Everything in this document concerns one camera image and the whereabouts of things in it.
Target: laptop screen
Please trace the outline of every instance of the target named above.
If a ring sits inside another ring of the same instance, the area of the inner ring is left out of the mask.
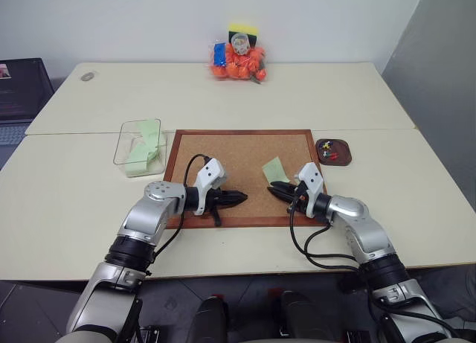
[[[40,58],[0,60],[0,122],[34,119],[53,93]]]

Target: transparent box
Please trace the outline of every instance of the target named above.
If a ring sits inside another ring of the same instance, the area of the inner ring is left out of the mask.
[[[161,121],[127,121],[120,127],[114,154],[116,164],[128,177],[160,174],[167,163],[167,136],[161,133]]]

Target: white table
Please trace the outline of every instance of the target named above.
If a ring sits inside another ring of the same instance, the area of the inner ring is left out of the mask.
[[[88,82],[80,78],[88,72]],[[27,134],[163,129],[409,129],[372,63],[271,64],[268,81],[217,81],[205,64],[79,64]]]
[[[418,130],[313,135],[349,143],[348,167],[322,166],[328,191],[366,202],[407,267],[475,261],[476,214]],[[145,184],[158,179],[126,178],[112,163],[116,140],[117,134],[33,135],[20,144],[0,172],[0,279],[90,277]],[[314,230],[298,228],[297,236],[302,242]],[[334,229],[311,250],[350,252]],[[287,228],[183,230],[150,267],[155,277],[312,270]]]

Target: wooden frame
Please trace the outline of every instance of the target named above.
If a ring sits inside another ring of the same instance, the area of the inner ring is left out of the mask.
[[[167,162],[167,169],[164,174],[164,181],[171,181],[173,177],[173,171],[176,165],[177,156],[179,154],[180,143],[182,136],[184,135],[305,135],[307,147],[309,149],[309,155],[313,162],[316,163],[319,170],[321,170],[318,161],[318,154],[315,152],[314,139],[312,137],[311,130],[309,129],[276,129],[276,130],[185,130],[179,129],[176,131],[175,138],[173,139],[172,149],[170,151],[170,157]],[[184,222],[184,228],[214,228],[213,220],[211,217],[205,219],[202,217],[194,217],[193,215],[186,216]],[[289,217],[226,217],[222,218],[223,227],[269,227],[269,226],[288,226]],[[172,219],[169,221],[167,228],[176,228],[179,224],[178,219]],[[296,226],[315,226],[323,225],[316,222],[314,219],[306,218],[300,215],[295,217]]]

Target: cork board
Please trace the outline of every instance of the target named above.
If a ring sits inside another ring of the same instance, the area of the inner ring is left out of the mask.
[[[273,196],[266,188],[268,181],[262,166],[279,156],[288,178],[292,181],[305,163],[318,163],[312,133],[308,129],[293,130],[177,130],[164,181],[183,182],[185,168],[193,155],[204,153],[220,160],[228,172],[223,190],[240,190],[248,199],[232,207],[219,209],[222,227],[288,226],[288,204]],[[188,185],[193,185],[203,160],[196,159],[188,173]],[[176,228],[179,219],[167,224]],[[295,214],[295,225],[323,225],[301,213]],[[195,217],[186,213],[184,228],[213,228],[213,217]]]

